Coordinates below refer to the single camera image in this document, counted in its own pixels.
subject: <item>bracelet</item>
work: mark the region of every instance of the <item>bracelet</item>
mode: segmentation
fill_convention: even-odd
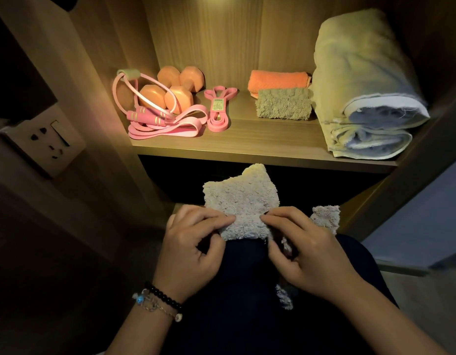
[[[167,295],[165,295],[163,292],[161,292],[159,289],[157,289],[155,286],[153,286],[150,282],[145,282],[144,287],[146,289],[148,289],[149,292],[153,293],[156,297],[158,297],[160,300],[162,300],[164,303],[172,306],[178,312],[182,311],[182,304],[169,298]]]
[[[180,322],[182,320],[182,314],[181,313],[172,314],[169,311],[165,310],[163,307],[161,307],[159,305],[158,299],[155,296],[151,296],[151,294],[148,293],[147,289],[143,289],[140,295],[138,295],[137,293],[134,293],[133,294],[133,299],[136,300],[136,304],[138,304],[139,306],[142,306],[147,311],[153,312],[156,309],[159,309],[164,314],[174,318],[176,323],[178,323],[178,322]],[[145,301],[146,300],[150,302],[150,306],[149,307],[145,305]]]

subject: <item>black beaded bracelet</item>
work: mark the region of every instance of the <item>black beaded bracelet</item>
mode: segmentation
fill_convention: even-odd
[[[144,287],[148,290],[148,292],[153,293],[156,297],[158,297],[167,305],[172,306],[179,313],[182,312],[182,304],[176,302],[174,299],[169,298],[167,295],[165,295],[163,292],[161,292],[159,289],[153,286],[150,282],[145,282]]]

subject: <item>finger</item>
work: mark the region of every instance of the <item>finger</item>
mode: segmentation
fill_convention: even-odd
[[[222,215],[215,218],[208,218],[190,227],[187,232],[193,238],[194,244],[198,244],[200,239],[205,238],[213,231],[229,226],[235,220],[235,215]]]
[[[275,215],[276,217],[283,217],[290,219],[296,225],[301,227],[304,231],[309,231],[315,224],[308,218],[307,215],[303,214],[296,207],[278,207],[272,208],[267,212],[267,215]]]
[[[302,248],[302,243],[305,242],[306,233],[292,223],[287,218],[277,217],[275,215],[261,215],[260,220],[262,220],[267,225],[270,225],[276,229],[279,229],[287,238],[289,238],[292,243],[297,247],[297,249]]]
[[[166,225],[166,230],[167,230],[167,229],[170,229],[170,228],[172,227],[174,218],[175,218],[175,214],[172,214],[172,215],[169,217],[169,220],[167,221],[167,225]]]
[[[284,254],[282,254],[276,242],[272,239],[269,239],[268,250],[270,261],[274,264],[285,280],[293,285],[299,284],[302,279],[302,270],[300,269],[298,263],[288,260]]]
[[[178,224],[181,227],[186,228],[193,226],[194,224],[197,224],[198,222],[204,219],[220,216],[225,216],[225,214],[220,211],[216,211],[213,208],[197,207],[186,213],[185,216],[182,219],[180,219]]]
[[[175,214],[175,219],[173,221],[173,224],[177,224],[182,218],[185,217],[185,215],[188,212],[190,212],[194,209],[197,209],[197,208],[200,208],[200,207],[197,205],[193,205],[193,204],[184,204],[182,207],[180,207],[178,212]]]
[[[218,273],[223,254],[225,253],[225,247],[226,242],[219,234],[213,234],[211,236],[210,248],[208,249],[207,255],[203,257],[202,263],[210,268],[212,276],[215,276],[216,273]]]

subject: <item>label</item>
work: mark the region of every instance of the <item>label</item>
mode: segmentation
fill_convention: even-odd
[[[224,98],[213,98],[211,103],[211,110],[216,112],[225,111],[225,99]]]

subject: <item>navy blue pants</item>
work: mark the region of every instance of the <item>navy blue pants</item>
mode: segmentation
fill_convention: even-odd
[[[337,235],[355,270],[395,305],[367,249]],[[231,240],[216,277],[184,304],[161,354],[373,354],[331,303],[306,292],[283,310],[275,292],[279,275],[263,240]]]

